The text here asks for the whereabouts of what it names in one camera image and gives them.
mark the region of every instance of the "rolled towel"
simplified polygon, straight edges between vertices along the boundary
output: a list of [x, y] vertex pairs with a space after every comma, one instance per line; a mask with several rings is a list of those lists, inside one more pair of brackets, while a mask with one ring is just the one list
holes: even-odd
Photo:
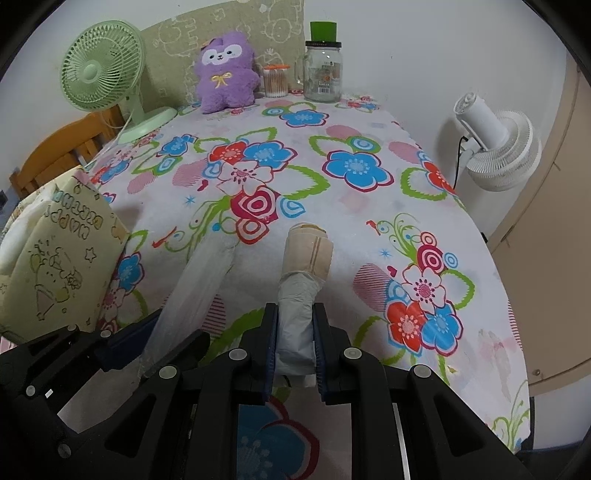
[[278, 293], [277, 375], [314, 373], [312, 305], [328, 277], [332, 252], [332, 242], [316, 225], [301, 223], [287, 235]]

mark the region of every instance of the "green desk fan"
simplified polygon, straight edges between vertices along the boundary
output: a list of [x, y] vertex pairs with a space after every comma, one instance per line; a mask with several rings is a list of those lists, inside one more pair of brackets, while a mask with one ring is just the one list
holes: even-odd
[[131, 118], [119, 143], [132, 142], [177, 115], [167, 106], [144, 112], [139, 99], [144, 64], [144, 42], [137, 28], [117, 20], [101, 22], [84, 30], [68, 49], [61, 64], [61, 89], [72, 105], [86, 112], [126, 99]]

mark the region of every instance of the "white circulator fan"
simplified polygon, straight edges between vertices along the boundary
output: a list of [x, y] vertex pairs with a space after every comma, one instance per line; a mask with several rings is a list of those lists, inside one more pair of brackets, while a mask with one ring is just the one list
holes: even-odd
[[456, 102], [454, 113], [472, 136], [464, 143], [458, 177], [467, 169], [481, 189], [501, 192], [526, 181], [539, 165], [540, 139], [524, 113], [494, 114], [473, 92]]

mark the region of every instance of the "green lid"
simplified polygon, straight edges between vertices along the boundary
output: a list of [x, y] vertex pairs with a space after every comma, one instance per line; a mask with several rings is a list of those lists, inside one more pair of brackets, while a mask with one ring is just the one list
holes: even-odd
[[336, 22], [310, 22], [312, 41], [336, 41]]

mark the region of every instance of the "bed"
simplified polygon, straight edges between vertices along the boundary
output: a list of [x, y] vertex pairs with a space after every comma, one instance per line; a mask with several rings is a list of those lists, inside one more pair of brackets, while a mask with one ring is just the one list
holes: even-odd
[[[524, 358], [486, 245], [436, 165], [371, 97], [327, 105], [294, 92], [211, 115], [195, 103], [105, 148], [88, 170], [132, 232], [99, 328], [160, 308], [202, 239], [231, 236], [236, 257], [202, 324], [208, 361], [276, 301], [287, 232], [311, 223], [334, 243], [317, 300], [355, 346], [387, 365], [430, 366], [512, 451], [529, 435]], [[314, 388], [277, 387], [266, 407], [242, 407], [239, 423], [238, 478], [350, 475], [348, 409], [323, 406]]]

